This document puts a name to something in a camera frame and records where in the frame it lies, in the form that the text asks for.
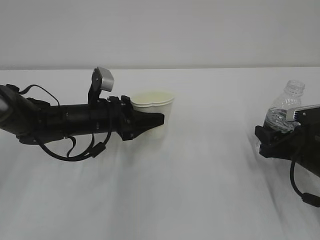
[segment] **paper cup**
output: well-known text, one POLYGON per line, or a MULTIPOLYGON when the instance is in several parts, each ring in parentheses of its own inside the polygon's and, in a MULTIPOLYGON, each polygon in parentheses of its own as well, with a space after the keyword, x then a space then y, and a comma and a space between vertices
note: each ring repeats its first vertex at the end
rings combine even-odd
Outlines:
POLYGON ((149 91, 131 97, 133 109, 143 113, 164 114, 164 124, 152 128, 142 135, 148 139, 163 138, 168 129, 168 120, 175 96, 169 92, 149 91))

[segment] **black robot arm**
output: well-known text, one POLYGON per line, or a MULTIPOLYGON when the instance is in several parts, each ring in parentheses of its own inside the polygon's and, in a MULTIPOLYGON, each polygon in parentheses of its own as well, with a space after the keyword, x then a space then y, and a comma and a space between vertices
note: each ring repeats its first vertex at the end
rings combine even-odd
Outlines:
POLYGON ((163 114, 136 111, 127 96, 100 98, 102 90, 110 92, 113 87, 114 79, 107 69, 97 67, 91 81, 88 102, 78 105, 60 105, 58 102, 51 106, 45 101, 22 96, 31 87, 39 87, 37 85, 24 91, 14 85, 0 85, 0 128, 16 135, 23 144, 40 145, 47 153, 44 144, 52 141, 63 138, 75 141, 72 136, 108 133, 104 142, 89 146, 80 157, 57 157, 49 153, 55 158, 74 162, 102 152, 111 132, 117 132, 123 141, 128 141, 164 124, 163 114))
POLYGON ((261 142, 259 153, 265 158, 290 160, 290 181, 293 189, 304 202, 320 207, 320 197, 300 192, 294 180, 296 163, 320 177, 320 105, 289 109, 286 120, 298 122, 300 125, 288 133, 281 133, 266 126, 255 127, 255 135, 261 142))

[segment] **clear plastic bottle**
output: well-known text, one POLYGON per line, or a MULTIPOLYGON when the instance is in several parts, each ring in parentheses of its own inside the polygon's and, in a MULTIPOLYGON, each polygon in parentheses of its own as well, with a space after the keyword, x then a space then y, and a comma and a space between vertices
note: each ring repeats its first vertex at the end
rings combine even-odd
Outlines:
MULTIPOLYGON (((293 131, 298 123, 287 122, 287 110, 301 107, 301 96, 304 94, 305 84, 299 80, 290 80, 284 88, 284 92, 274 100, 268 109, 264 124, 265 128, 287 133, 293 131)), ((260 141, 256 144, 256 151, 259 154, 260 141)))

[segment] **white tablecloth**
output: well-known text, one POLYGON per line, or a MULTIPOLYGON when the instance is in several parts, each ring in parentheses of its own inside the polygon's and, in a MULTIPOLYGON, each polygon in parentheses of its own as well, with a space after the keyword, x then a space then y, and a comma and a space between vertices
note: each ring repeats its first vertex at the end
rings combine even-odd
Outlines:
MULTIPOLYGON (((113 96, 145 90, 176 95, 168 135, 122 142, 114 133, 107 151, 72 163, 0 131, 0 239, 319 239, 320 210, 292 190, 288 161, 255 155, 254 128, 288 80, 305 82, 304 105, 320 104, 320 68, 111 72, 113 96)), ((63 105, 83 104, 91 74, 0 71, 0 84, 39 84, 63 105)), ((27 96, 55 103, 40 89, 27 96)), ((75 152, 90 136, 77 139, 75 152)), ((72 144, 65 139, 48 146, 62 154, 72 144)), ((309 176, 299 166, 296 174, 309 176)))

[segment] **gray wall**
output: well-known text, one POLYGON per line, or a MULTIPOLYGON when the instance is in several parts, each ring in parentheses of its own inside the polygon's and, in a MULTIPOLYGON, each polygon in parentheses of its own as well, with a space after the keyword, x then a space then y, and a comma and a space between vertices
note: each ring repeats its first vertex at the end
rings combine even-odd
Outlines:
POLYGON ((319 0, 2 0, 0 69, 320 66, 319 0))

